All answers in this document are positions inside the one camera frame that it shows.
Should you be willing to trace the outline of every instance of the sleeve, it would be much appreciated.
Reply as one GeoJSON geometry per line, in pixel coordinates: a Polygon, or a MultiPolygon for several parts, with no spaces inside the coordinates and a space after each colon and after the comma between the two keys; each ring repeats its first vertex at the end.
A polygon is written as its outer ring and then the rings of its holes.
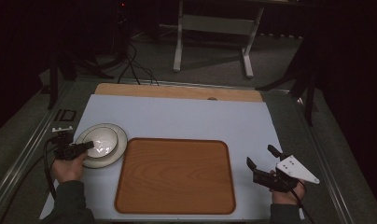
{"type": "Polygon", "coordinates": [[[293,204],[271,204],[270,224],[300,224],[299,207],[293,204]]]}
{"type": "Polygon", "coordinates": [[[52,212],[40,223],[95,223],[92,211],[86,206],[84,184],[77,180],[63,182],[57,188],[52,212]]]}

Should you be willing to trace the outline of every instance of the tray surface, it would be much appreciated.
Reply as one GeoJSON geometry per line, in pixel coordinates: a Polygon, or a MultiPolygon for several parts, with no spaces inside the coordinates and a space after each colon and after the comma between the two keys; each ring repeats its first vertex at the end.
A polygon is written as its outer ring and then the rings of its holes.
{"type": "Polygon", "coordinates": [[[115,208],[124,214],[220,214],[235,209],[227,145],[216,140],[134,138],[115,208]]]}

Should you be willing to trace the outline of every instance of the person's right hand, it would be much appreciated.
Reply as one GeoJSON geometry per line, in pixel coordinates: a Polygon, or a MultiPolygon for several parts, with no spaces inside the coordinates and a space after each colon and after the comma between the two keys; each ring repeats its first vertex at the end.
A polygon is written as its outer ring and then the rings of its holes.
{"type": "Polygon", "coordinates": [[[69,180],[80,180],[83,176],[83,161],[87,158],[88,151],[80,154],[72,161],[55,160],[52,164],[52,173],[61,184],[69,180]]]}
{"type": "MultiPolygon", "coordinates": [[[[297,186],[293,190],[294,192],[296,192],[297,196],[299,196],[301,200],[305,196],[305,187],[303,185],[304,181],[300,180],[300,182],[297,184],[297,186]]],[[[273,189],[270,189],[270,192],[272,193],[272,203],[295,204],[295,205],[298,204],[296,197],[294,197],[294,195],[291,192],[284,193],[284,192],[279,192],[273,189]]]]}

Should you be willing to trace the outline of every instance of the plate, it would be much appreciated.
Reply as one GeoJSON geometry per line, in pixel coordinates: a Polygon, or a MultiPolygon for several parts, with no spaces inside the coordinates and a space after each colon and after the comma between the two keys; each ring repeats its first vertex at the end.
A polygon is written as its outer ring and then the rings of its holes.
{"type": "Polygon", "coordinates": [[[94,148],[83,165],[89,168],[102,168],[117,161],[127,147],[127,134],[119,126],[111,123],[97,124],[84,131],[76,144],[92,141],[94,148]]]}

